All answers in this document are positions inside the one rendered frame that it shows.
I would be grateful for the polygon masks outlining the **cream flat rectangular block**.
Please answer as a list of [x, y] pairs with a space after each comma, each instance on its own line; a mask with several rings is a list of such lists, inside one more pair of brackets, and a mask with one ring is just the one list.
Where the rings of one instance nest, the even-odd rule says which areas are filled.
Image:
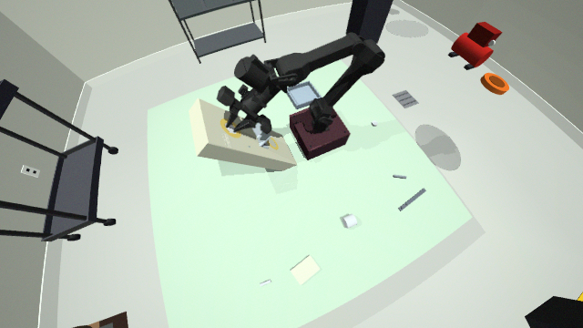
[[298, 283], [302, 285], [308, 281], [320, 268], [316, 265], [315, 260], [309, 255], [301, 261], [296, 267], [291, 269], [291, 273], [296, 278]]

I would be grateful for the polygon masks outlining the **beige service panel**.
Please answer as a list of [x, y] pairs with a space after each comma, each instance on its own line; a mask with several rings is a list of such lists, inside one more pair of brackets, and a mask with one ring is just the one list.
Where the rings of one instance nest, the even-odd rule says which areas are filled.
[[230, 112], [196, 99], [189, 110], [198, 157], [284, 171], [297, 165], [282, 134], [270, 131], [268, 149], [260, 147], [253, 128], [230, 133], [225, 128]]

